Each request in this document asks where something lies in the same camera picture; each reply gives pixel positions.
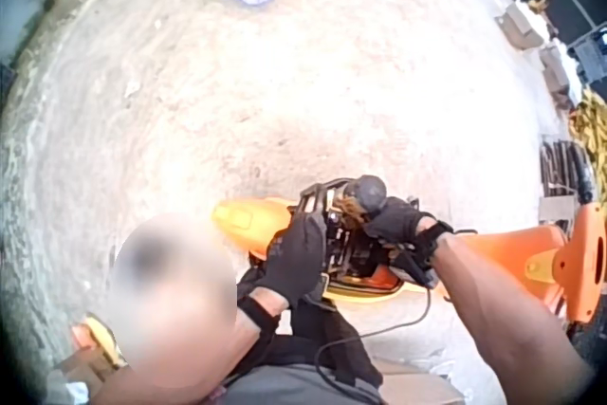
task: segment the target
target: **exposed wiring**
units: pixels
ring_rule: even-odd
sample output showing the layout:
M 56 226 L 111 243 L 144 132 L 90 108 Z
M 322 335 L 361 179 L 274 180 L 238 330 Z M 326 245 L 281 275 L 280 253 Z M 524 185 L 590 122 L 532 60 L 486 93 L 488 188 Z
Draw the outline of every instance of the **exposed wiring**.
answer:
M 321 376 L 322 380 L 326 384 L 331 386 L 336 391 L 344 394 L 345 396 L 349 396 L 350 398 L 353 398 L 354 400 L 357 400 L 362 403 L 370 403 L 372 405 L 384 405 L 385 402 L 382 399 L 377 399 L 376 397 L 371 396 L 368 393 L 364 393 L 362 391 L 357 391 L 357 392 L 348 391 L 345 388 L 342 388 L 341 386 L 339 386 L 339 384 L 334 379 L 332 379 L 325 372 L 322 371 L 321 354 L 328 348 L 331 348 L 332 346 L 335 346 L 335 345 L 339 345 L 342 343 L 350 343 L 352 341 L 360 341 L 360 340 L 366 339 L 368 337 L 378 336 L 378 335 L 385 334 L 390 331 L 394 331 L 395 329 L 400 329 L 401 327 L 413 326 L 415 324 L 418 324 L 419 322 L 422 322 L 428 316 L 428 312 L 430 312 L 430 306 L 432 304 L 432 295 L 428 288 L 426 288 L 426 298 L 427 298 L 426 299 L 426 308 L 424 309 L 424 313 L 422 313 L 419 318 L 417 318 L 416 320 L 414 320 L 412 322 L 403 322 L 401 324 L 396 324 L 394 326 L 386 327 L 385 329 L 380 329 L 378 331 L 363 334 L 362 336 L 348 337 L 345 339 L 340 339 L 338 341 L 331 341 L 331 342 L 323 345 L 321 348 L 319 348 L 319 350 L 316 352 L 316 356 L 314 357 L 314 368 L 316 369 L 316 372 Z

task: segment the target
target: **debris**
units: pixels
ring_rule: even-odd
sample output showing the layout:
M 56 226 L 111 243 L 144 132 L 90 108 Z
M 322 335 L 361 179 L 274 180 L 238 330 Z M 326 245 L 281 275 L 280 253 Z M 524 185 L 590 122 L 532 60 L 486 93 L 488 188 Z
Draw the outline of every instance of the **debris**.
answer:
M 592 89 L 582 92 L 581 103 L 569 115 L 569 132 L 579 141 L 595 171 L 601 207 L 607 210 L 607 105 Z
M 133 94 L 136 94 L 137 92 L 139 92 L 140 89 L 141 89 L 141 83 L 139 81 L 133 81 L 133 80 L 129 81 L 129 83 L 126 84 L 126 90 L 124 91 L 124 98 L 128 99 Z

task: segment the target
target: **concrete floor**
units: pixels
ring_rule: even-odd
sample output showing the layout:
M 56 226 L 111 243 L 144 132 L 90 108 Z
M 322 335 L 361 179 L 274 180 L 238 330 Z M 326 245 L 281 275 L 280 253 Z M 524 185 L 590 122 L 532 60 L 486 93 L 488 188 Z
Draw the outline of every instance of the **concrete floor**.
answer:
M 2 118 L 2 309 L 32 382 L 103 315 L 110 257 L 165 211 L 295 197 L 382 176 L 456 228 L 537 223 L 538 144 L 561 124 L 537 56 L 494 23 L 507 0 L 58 0 Z M 343 311 L 361 332 L 421 296 Z M 503 398 L 452 308 L 368 340 Z

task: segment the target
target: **black pants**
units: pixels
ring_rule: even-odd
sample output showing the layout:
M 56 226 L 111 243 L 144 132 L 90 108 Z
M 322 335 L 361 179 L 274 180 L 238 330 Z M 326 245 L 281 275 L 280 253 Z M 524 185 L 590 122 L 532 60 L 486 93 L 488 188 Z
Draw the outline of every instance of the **black pants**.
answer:
M 249 269 L 237 286 L 238 297 L 249 293 L 259 278 L 257 269 Z M 260 365 L 314 364 L 318 350 L 331 341 L 356 338 L 322 352 L 320 365 L 336 373 L 338 380 L 352 383 L 355 378 L 379 388 L 381 373 L 369 359 L 359 333 L 337 310 L 330 311 L 300 301 L 291 310 L 292 336 L 275 335 L 259 340 L 236 366 L 233 374 L 242 374 Z

